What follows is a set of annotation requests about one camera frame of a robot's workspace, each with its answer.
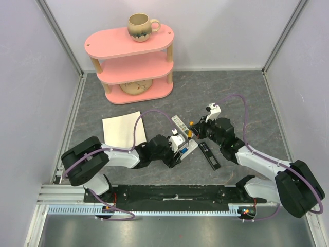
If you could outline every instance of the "white remote control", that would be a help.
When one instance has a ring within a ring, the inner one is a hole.
[[[171,118],[171,120],[173,120],[174,124],[181,130],[181,132],[183,132],[183,134],[186,136],[186,138],[188,138],[188,134],[189,134],[189,129],[187,128],[187,126],[183,123],[182,120],[180,120],[180,118],[175,115]]]

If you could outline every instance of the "gray marble surface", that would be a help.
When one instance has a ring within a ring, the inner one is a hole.
[[[103,142],[102,119],[136,111],[160,109],[170,117],[178,115],[185,124],[198,122],[206,115],[205,107],[230,94],[243,94],[249,106],[248,142],[256,149],[280,159],[287,159],[279,127],[260,71],[174,72],[174,89],[162,99],[124,105],[114,105],[106,99],[96,74],[88,74],[79,106],[70,146],[90,136]],[[235,132],[242,138],[244,107],[239,98],[221,104],[221,117],[231,119]],[[147,140],[157,134],[171,134],[168,120],[157,113],[146,114],[143,124]],[[105,167],[112,184],[228,184],[233,185],[255,171],[225,160],[219,147],[206,141],[222,168],[213,171],[197,148],[182,163],[169,169],[161,161],[152,162],[142,169]]]

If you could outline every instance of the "white enclosure wall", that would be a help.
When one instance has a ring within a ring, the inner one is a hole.
[[[47,0],[83,70],[92,33],[127,25],[146,13],[175,32],[176,69],[261,68],[298,0]]]
[[[329,2],[310,0],[267,77],[293,158],[305,161],[327,198],[329,231]]]
[[[0,8],[0,245],[23,246],[79,76],[34,0]]]

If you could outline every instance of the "shelf tier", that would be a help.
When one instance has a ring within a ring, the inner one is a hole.
[[[168,84],[167,77],[162,77],[154,79],[152,86],[145,92],[138,95],[130,95],[125,93],[119,85],[113,85],[111,93],[105,93],[105,95],[109,102],[113,104],[127,104],[163,98],[169,95],[172,89],[173,84]]]
[[[97,77],[105,84],[123,84],[166,76],[173,66],[174,62],[167,62],[165,52],[157,51],[105,60],[101,63],[103,72]]]
[[[84,47],[90,57],[95,59],[119,58],[149,52],[161,51],[171,45],[173,30],[165,24],[144,42],[134,41],[127,27],[95,32],[86,40]]]

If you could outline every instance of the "ceramic mug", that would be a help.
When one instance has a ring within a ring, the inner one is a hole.
[[[152,23],[159,24],[157,28],[152,28]],[[146,14],[134,14],[128,20],[128,33],[133,40],[143,42],[150,38],[152,32],[159,31],[161,23],[157,19],[151,19]]]

